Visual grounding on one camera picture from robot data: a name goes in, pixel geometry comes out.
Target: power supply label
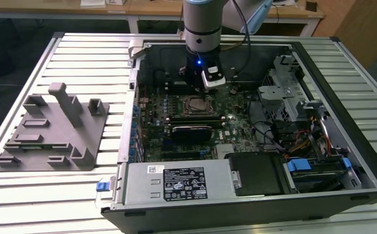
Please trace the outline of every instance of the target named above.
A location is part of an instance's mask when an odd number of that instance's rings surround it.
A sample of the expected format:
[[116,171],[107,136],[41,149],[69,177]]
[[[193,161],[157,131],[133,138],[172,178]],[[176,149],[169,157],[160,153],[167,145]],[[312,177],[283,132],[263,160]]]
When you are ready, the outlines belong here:
[[204,167],[164,169],[163,175],[165,201],[208,198]]

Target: blue tab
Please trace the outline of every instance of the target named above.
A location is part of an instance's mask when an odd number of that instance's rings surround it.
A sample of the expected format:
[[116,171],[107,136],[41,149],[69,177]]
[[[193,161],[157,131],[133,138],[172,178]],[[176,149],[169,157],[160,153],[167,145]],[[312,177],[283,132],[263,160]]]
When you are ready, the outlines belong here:
[[295,167],[295,165],[293,165],[293,162],[288,162],[287,163],[287,167],[288,167],[288,170],[291,171],[291,172],[293,172],[295,170],[296,170],[296,167]]
[[291,172],[293,172],[293,171],[305,171],[305,170],[311,170],[312,169],[311,163],[304,158],[301,158],[301,159],[292,159],[287,163],[287,166],[288,166],[288,170]]
[[345,157],[345,158],[343,158],[343,162],[344,162],[345,167],[347,167],[348,169],[351,169],[351,168],[352,168],[351,160]]
[[111,182],[99,182],[96,184],[96,191],[97,192],[108,192],[111,189]]

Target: green circuit board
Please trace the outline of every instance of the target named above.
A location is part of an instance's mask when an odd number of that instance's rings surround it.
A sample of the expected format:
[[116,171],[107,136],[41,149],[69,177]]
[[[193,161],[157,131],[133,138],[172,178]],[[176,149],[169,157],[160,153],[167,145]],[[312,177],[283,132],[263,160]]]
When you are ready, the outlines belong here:
[[[203,159],[217,159],[216,145],[232,144],[235,152],[259,151],[257,139],[251,131],[244,92],[231,94],[231,86],[221,86],[213,95],[199,101],[196,95],[168,95],[152,92],[141,99],[145,162],[168,161],[164,154],[204,152]],[[211,140],[201,144],[173,144],[167,117],[224,116],[221,126],[212,129]]]

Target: floor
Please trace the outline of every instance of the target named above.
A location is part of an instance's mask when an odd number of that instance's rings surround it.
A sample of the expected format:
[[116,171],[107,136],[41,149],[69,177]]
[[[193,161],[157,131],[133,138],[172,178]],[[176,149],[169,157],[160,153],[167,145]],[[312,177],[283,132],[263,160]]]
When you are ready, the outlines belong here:
[[[35,20],[31,19],[15,19],[14,23],[20,32],[23,45],[10,50],[16,70],[10,75],[0,77],[0,85],[11,84],[11,86],[0,86],[0,124],[53,32],[129,32],[128,23],[124,20],[45,20],[44,27],[39,27]],[[177,22],[140,21],[139,26],[141,33],[175,33],[177,31]],[[377,80],[377,61],[368,71]]]

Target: white sticker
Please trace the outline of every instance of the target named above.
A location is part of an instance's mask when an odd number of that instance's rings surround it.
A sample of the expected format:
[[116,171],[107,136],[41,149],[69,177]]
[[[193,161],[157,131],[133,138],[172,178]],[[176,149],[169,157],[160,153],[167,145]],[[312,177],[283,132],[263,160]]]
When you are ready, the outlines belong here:
[[148,166],[148,174],[152,173],[163,173],[164,171],[164,165],[153,165],[153,166]]
[[112,13],[112,14],[124,14],[125,11],[108,11],[108,13]]

